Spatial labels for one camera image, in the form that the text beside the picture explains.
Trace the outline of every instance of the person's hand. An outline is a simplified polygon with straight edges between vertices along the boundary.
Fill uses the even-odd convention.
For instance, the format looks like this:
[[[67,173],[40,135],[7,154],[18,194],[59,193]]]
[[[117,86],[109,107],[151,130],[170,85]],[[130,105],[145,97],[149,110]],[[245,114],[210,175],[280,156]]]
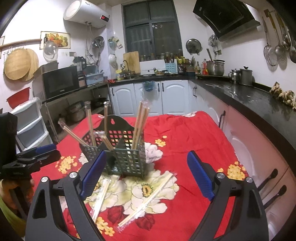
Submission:
[[[26,199],[31,203],[34,195],[33,187],[35,186],[35,182],[33,179],[20,181],[2,180],[0,182],[0,196],[6,206],[9,207],[11,210],[17,210],[17,206],[12,200],[9,190],[24,185],[29,187],[27,189]]]

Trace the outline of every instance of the white water heater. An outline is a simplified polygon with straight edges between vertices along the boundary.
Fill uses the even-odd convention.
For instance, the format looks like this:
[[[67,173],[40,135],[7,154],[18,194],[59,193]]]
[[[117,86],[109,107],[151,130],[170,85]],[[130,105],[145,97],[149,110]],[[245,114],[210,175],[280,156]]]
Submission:
[[[85,24],[91,23],[95,28],[101,28],[107,24],[110,15],[98,6],[86,0],[73,1],[64,12],[64,19]]]

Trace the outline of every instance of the red digital display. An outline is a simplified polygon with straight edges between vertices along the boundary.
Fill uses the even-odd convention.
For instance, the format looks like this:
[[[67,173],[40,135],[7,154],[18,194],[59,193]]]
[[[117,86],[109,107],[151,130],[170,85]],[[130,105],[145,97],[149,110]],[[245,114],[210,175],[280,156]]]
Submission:
[[[106,16],[104,16],[104,15],[102,15],[102,16],[101,16],[101,19],[102,19],[102,20],[104,20],[104,21],[106,21],[106,22],[108,22],[108,21],[109,21],[109,18],[107,18],[107,17],[106,17]]]

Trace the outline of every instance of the screw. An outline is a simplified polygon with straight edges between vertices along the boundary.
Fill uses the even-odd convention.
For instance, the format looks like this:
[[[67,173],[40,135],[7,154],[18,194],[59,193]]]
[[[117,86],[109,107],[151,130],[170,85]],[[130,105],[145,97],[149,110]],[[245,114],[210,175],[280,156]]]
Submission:
[[[253,179],[250,178],[250,177],[247,177],[247,178],[246,178],[246,181],[247,181],[248,183],[252,183],[252,182],[253,182]]]
[[[221,172],[217,173],[217,177],[220,179],[223,179],[225,177],[225,175]]]
[[[41,178],[41,182],[45,183],[45,182],[47,182],[47,181],[48,181],[48,177],[43,177],[43,178]]]
[[[77,177],[77,172],[71,172],[69,175],[70,178],[75,178]]]

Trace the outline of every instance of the black range hood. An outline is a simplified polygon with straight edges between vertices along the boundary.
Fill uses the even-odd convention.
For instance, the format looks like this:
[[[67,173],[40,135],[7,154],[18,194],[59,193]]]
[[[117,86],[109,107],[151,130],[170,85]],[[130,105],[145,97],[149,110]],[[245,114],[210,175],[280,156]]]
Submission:
[[[260,26],[246,4],[238,0],[197,0],[193,12],[212,28],[221,42]]]

